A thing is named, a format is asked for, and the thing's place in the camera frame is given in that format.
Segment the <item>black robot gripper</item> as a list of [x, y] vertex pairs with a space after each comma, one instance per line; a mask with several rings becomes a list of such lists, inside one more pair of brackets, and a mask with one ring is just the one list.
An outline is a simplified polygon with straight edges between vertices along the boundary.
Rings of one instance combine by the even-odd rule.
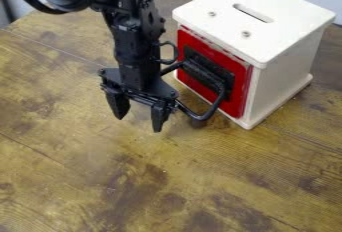
[[164, 20], [148, 25], [138, 19], [111, 19], [107, 25], [114, 36], [118, 61], [116, 68], [99, 71], [108, 105], [119, 120], [130, 111], [130, 101], [150, 106], [152, 129], [158, 133], [175, 109], [178, 98], [178, 92], [162, 79], [162, 65], [171, 65], [176, 60], [176, 57], [171, 60], [160, 57], [160, 47], [170, 44], [159, 41]]

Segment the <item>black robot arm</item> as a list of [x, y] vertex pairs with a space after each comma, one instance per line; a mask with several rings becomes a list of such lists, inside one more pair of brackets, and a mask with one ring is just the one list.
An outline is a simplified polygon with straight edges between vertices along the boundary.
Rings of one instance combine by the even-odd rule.
[[160, 57], [159, 40], [164, 18], [154, 0], [24, 0], [36, 10], [62, 15], [87, 8], [103, 15], [114, 36], [114, 56], [119, 66], [99, 71], [102, 89], [116, 118], [131, 101], [151, 107], [152, 129], [159, 132], [176, 105], [178, 92], [162, 80], [162, 66], [174, 63]]

